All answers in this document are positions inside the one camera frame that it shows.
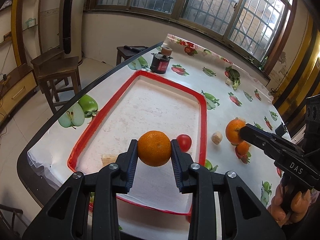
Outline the person's right hand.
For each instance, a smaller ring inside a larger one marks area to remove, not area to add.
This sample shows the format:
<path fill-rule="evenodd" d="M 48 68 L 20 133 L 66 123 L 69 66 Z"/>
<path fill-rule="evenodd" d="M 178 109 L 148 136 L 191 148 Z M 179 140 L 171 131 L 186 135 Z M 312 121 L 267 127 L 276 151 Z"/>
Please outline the person's right hand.
<path fill-rule="evenodd" d="M 300 222 L 306 215 L 311 203 L 310 190 L 304 193 L 300 191 L 294 196 L 291 202 L 291 212 L 286 213 L 282 208 L 283 202 L 282 187 L 279 184 L 276 188 L 276 194 L 271 200 L 271 205 L 267 208 L 268 212 L 278 223 L 280 227 Z"/>

